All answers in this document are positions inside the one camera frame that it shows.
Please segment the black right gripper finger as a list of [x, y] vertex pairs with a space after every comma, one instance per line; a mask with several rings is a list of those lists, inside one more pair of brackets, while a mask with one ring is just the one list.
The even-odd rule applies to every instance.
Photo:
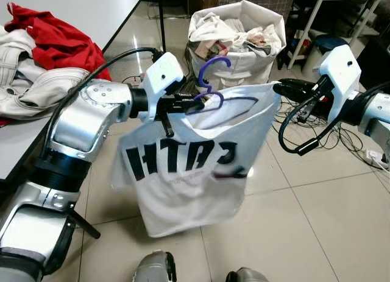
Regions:
[[306, 103], [313, 97], [310, 92], [300, 89], [277, 89], [277, 93], [296, 103]]
[[274, 90], [304, 90], [309, 91], [313, 87], [312, 82], [301, 79], [279, 79], [274, 85]]

